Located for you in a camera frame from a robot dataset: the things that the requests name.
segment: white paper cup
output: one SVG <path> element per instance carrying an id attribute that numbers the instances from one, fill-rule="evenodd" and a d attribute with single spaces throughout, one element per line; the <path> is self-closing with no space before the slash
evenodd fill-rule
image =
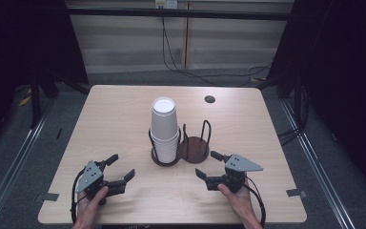
<path id="1" fill-rule="evenodd" d="M 176 138 L 170 141 L 156 141 L 152 137 L 153 147 L 160 162 L 170 163 L 176 159 L 177 147 L 179 146 L 178 139 L 178 134 Z"/>
<path id="2" fill-rule="evenodd" d="M 176 135 L 174 135 L 172 138 L 170 139 L 167 139 L 167 140 L 162 140 L 162 139 L 159 139 L 157 138 L 156 136 L 153 135 L 153 132 L 151 130 L 151 137 L 152 137 L 152 140 L 155 142 L 155 143 L 159 143 L 159 144 L 169 144 L 169 143 L 172 143 L 172 142 L 175 142 L 176 140 L 179 139 L 179 132 L 177 131 L 176 132 Z"/>
<path id="3" fill-rule="evenodd" d="M 178 132 L 176 108 L 169 97 L 158 97 L 152 104 L 151 133 L 158 140 L 172 139 Z"/>

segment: wooden table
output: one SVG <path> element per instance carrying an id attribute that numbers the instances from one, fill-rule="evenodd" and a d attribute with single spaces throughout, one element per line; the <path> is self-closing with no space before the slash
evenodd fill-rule
<path id="1" fill-rule="evenodd" d="M 212 95 L 215 103 L 207 103 Z M 295 183 L 279 144 L 261 92 L 257 89 L 212 87 L 94 86 L 79 116 L 38 219 L 42 223 L 71 223 L 71 187 L 89 160 L 113 154 L 119 159 L 105 170 L 105 180 L 121 179 L 131 169 L 135 177 L 126 193 L 107 198 L 100 210 L 102 224 L 236 224 L 225 197 L 207 191 L 194 168 L 208 176 L 225 174 L 224 164 L 208 157 L 199 164 L 183 159 L 160 167 L 151 158 L 148 137 L 153 101 L 168 96 L 176 103 L 179 127 L 189 136 L 200 136 L 205 119 L 212 125 L 210 148 L 223 155 L 238 153 L 261 165 L 262 172 L 248 173 L 263 198 L 267 222 L 303 222 L 306 213 L 300 197 L 287 196 Z M 253 197 L 254 210 L 260 209 Z"/>

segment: cable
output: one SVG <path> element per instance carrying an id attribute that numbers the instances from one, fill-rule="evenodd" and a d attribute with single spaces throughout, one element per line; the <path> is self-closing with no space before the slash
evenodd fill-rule
<path id="1" fill-rule="evenodd" d="M 289 142 L 291 142 L 293 139 L 295 139 L 296 137 L 298 137 L 304 130 L 307 124 L 307 120 L 308 120 L 308 116 L 309 116 L 309 103 L 310 103 L 310 99 L 309 96 L 307 95 L 306 91 L 304 88 L 301 89 L 301 100 L 302 100 L 302 107 L 301 107 L 301 120 L 299 123 L 299 126 L 296 129 L 293 130 L 289 130 L 286 131 L 284 133 L 279 134 L 278 136 L 284 136 L 282 138 L 280 138 L 280 141 L 286 140 L 285 142 L 281 143 L 281 146 L 284 146 L 286 144 L 288 144 Z"/>
<path id="2" fill-rule="evenodd" d="M 251 183 L 254 185 L 254 188 L 256 189 L 256 192 L 249 187 L 246 184 L 243 184 L 243 187 L 245 187 L 246 189 L 248 189 L 249 191 L 251 191 L 251 193 L 254 194 L 254 196 L 257 198 L 257 202 L 259 203 L 260 206 L 260 210 L 261 210 L 261 220 L 260 220 L 260 225 L 261 227 L 264 227 L 264 224 L 266 223 L 266 209 L 264 208 L 264 203 L 263 200 L 261 199 L 261 195 L 257 189 L 257 186 L 254 184 L 254 181 L 251 180 L 249 177 L 246 177 L 248 180 L 251 181 Z"/>
<path id="3" fill-rule="evenodd" d="M 85 172 L 85 168 L 83 170 L 81 170 L 78 175 L 75 178 L 75 181 L 73 182 L 72 185 L 72 194 L 71 194 L 71 217 L 72 217 L 72 223 L 75 224 L 76 222 L 76 205 L 78 204 L 78 202 L 82 199 L 79 199 L 77 202 L 75 202 L 75 188 L 76 188 L 76 183 L 78 182 L 79 178 L 83 175 L 83 173 Z"/>
<path id="4" fill-rule="evenodd" d="M 174 73 L 181 73 L 182 75 L 186 76 L 186 77 L 189 77 L 189 78 L 197 78 L 197 79 L 200 79 L 206 83 L 209 83 L 211 85 L 214 85 L 216 87 L 223 87 L 222 85 L 219 85 L 219 84 L 216 84 L 216 83 L 213 83 L 207 79 L 205 79 L 206 77 L 222 77 L 222 76 L 234 76 L 234 77 L 248 77 L 247 81 L 245 81 L 244 83 L 236 86 L 236 87 L 243 87 L 245 86 L 246 84 L 248 84 L 250 81 L 251 81 L 251 75 L 255 75 L 257 73 L 261 73 L 262 71 L 264 71 L 265 69 L 270 69 L 270 65 L 273 64 L 270 63 L 266 66 L 258 66 L 258 67 L 253 67 L 253 68 L 250 68 L 248 73 L 247 74 L 209 74 L 209 75 L 197 75 L 195 73 L 190 73 L 190 72 L 186 72 L 186 71 L 181 71 L 177 68 L 175 62 L 174 62 L 174 59 L 173 59 L 173 55 L 172 55 L 172 51 L 171 51 L 171 45 L 169 43 L 169 38 L 168 38 L 168 35 L 166 33 L 166 29 L 165 29 L 165 19 L 164 17 L 161 17 L 161 21 L 162 21 L 162 54 L 163 54 L 163 63 L 164 65 L 172 72 Z M 167 63 L 166 63 L 166 56 L 165 56 L 165 40 L 166 40 L 166 43 L 167 43 L 167 46 L 168 46 L 168 51 L 169 51 L 169 56 L 171 57 L 171 61 L 173 63 L 173 66 L 174 66 L 174 69 L 172 69 Z M 255 72 L 255 73 L 251 73 L 252 70 L 254 69 L 260 69 L 259 71 Z"/>

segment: gray carpet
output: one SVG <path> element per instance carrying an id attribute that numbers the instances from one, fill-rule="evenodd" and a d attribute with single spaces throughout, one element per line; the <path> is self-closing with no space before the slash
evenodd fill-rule
<path id="1" fill-rule="evenodd" d="M 201 75 L 222 73 L 246 74 L 248 70 L 201 70 L 194 72 Z M 255 75 L 255 77 L 263 77 L 265 75 L 266 71 Z M 89 75 L 89 78 L 91 85 L 212 86 L 212 84 L 202 79 L 169 71 L 92 74 Z M 248 77 L 246 76 L 209 76 L 204 79 L 225 87 L 236 87 L 248 82 Z M 250 81 L 244 87 L 252 87 L 255 84 Z M 86 100 L 85 95 L 72 90 L 66 85 L 58 85 L 58 88 L 60 89 L 60 94 L 53 102 L 53 107 L 48 113 L 45 126 L 34 143 L 30 156 L 0 212 L 0 228 L 71 228 L 70 225 L 40 224 L 37 220 L 37 215 L 42 203 L 34 200 L 37 195 L 44 194 L 49 190 L 59 161 Z M 280 134 L 290 130 L 291 125 L 281 106 L 281 99 L 278 99 L 276 96 L 275 87 L 267 88 L 262 93 L 276 132 Z M 12 109 L 6 121 L 0 127 L 0 180 L 3 179 L 15 158 L 31 124 L 30 103 L 24 107 L 16 106 L 22 96 L 23 93 L 16 95 Z M 44 96 L 42 101 L 43 105 L 49 104 L 49 100 Z M 350 161 L 343 147 L 332 140 L 330 130 L 326 128 L 314 109 L 310 109 L 306 133 L 320 158 L 320 163 L 324 166 L 340 198 L 348 208 L 356 228 L 366 228 L 366 178 Z M 315 174 L 297 139 L 286 144 L 283 147 L 283 151 L 290 165 L 297 188 L 308 194 L 302 200 L 308 219 L 300 224 L 267 224 L 265 228 L 340 228 L 337 218 L 317 183 Z"/>

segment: metal rail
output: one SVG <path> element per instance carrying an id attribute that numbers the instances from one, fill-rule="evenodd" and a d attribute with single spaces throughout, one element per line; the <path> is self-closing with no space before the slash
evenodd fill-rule
<path id="1" fill-rule="evenodd" d="M 298 125 L 296 124 L 294 118 L 293 108 L 288 102 L 283 102 L 282 105 L 288 119 L 291 122 L 293 129 L 297 130 Z M 355 226 L 353 225 L 352 219 L 349 216 L 349 212 L 347 211 L 346 206 L 343 204 L 343 201 L 340 199 L 340 196 L 337 194 L 335 187 L 332 185 L 332 182 L 326 175 L 326 172 L 323 169 L 323 166 L 320 163 L 319 158 L 317 157 L 308 137 L 305 135 L 304 132 L 302 132 L 298 135 L 297 139 L 301 144 L 302 149 L 304 150 L 305 156 L 308 158 L 308 161 L 311 164 L 311 167 L 316 175 L 320 187 L 322 188 L 326 199 L 328 199 L 329 204 L 331 205 L 332 210 L 334 211 L 341 228 L 354 229 Z"/>
<path id="2" fill-rule="evenodd" d="M 25 141 L 23 142 L 22 147 L 17 153 L 16 158 L 14 159 L 12 165 L 10 166 L 8 172 L 6 173 L 4 179 L 0 183 L 0 212 L 2 207 L 4 206 L 10 191 L 17 180 L 29 154 L 31 152 L 31 148 L 38 138 L 41 130 L 43 129 L 44 123 L 46 121 L 47 115 L 50 112 L 54 99 L 51 100 L 48 109 L 44 112 L 43 116 L 41 117 L 40 121 L 29 131 L 28 136 L 26 137 Z"/>
<path id="3" fill-rule="evenodd" d="M 312 15 L 293 15 L 278 12 L 245 12 L 220 10 L 169 10 L 169 9 L 135 9 L 135 8 L 100 8 L 73 7 L 12 7 L 18 13 L 68 13 L 73 15 L 105 15 L 105 16 L 146 16 L 146 17 L 184 17 L 184 18 L 219 18 L 264 21 L 291 21 L 314 18 Z"/>

